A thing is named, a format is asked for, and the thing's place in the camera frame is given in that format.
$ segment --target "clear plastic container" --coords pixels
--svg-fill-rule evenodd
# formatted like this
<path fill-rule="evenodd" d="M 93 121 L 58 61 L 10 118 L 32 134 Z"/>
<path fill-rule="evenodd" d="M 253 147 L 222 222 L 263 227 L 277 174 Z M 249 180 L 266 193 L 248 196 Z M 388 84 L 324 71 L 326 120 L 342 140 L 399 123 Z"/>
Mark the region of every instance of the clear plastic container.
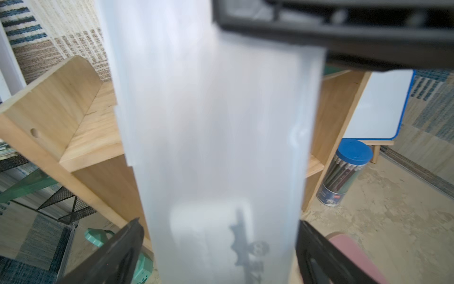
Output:
<path fill-rule="evenodd" d="M 325 50 L 219 30 L 209 0 L 99 0 L 163 283 L 286 283 Z"/>
<path fill-rule="evenodd" d="M 331 207 L 339 205 L 372 156 L 372 150 L 363 142 L 342 139 L 318 189 L 317 198 Z"/>

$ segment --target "blue striped rug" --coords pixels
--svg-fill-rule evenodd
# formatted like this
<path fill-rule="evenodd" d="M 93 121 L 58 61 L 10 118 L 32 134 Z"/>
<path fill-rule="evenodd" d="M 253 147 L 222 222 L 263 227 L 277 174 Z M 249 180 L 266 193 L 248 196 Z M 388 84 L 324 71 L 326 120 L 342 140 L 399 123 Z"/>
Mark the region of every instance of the blue striped rug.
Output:
<path fill-rule="evenodd" d="M 39 42 L 47 37 L 22 0 L 0 1 L 0 20 L 12 47 Z"/>
<path fill-rule="evenodd" d="M 386 154 L 454 198 L 454 71 L 417 70 L 394 146 Z"/>
<path fill-rule="evenodd" d="M 71 229 L 63 228 L 49 270 L 0 256 L 0 284 L 52 284 L 57 279 Z"/>

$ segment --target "hole in wood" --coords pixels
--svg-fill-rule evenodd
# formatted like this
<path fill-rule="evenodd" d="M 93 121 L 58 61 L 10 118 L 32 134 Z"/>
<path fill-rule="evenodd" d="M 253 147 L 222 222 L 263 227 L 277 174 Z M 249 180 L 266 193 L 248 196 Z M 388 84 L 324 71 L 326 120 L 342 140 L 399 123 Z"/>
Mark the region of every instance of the hole in wood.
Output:
<path fill-rule="evenodd" d="M 39 133 L 39 131 L 36 128 L 30 129 L 30 133 L 35 138 L 39 138 L 41 136 L 41 133 Z"/>

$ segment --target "whiteboard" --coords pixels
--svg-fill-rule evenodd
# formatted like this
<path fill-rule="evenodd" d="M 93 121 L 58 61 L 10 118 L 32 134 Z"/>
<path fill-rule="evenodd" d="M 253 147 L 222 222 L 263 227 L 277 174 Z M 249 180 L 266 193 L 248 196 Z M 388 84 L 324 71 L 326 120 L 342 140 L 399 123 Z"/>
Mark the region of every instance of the whiteboard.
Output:
<path fill-rule="evenodd" d="M 413 70 L 372 72 L 344 138 L 392 140 L 407 103 Z"/>

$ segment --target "pink object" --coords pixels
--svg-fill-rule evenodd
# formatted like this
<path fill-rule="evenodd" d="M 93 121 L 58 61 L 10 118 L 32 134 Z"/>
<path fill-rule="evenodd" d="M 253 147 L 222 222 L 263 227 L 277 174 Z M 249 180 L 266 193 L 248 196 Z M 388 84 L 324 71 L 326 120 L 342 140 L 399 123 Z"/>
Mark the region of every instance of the pink object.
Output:
<path fill-rule="evenodd" d="M 372 263 L 358 244 L 348 235 L 337 234 L 329 238 L 329 241 L 377 283 L 388 284 L 388 281 L 386 281 L 375 264 Z"/>

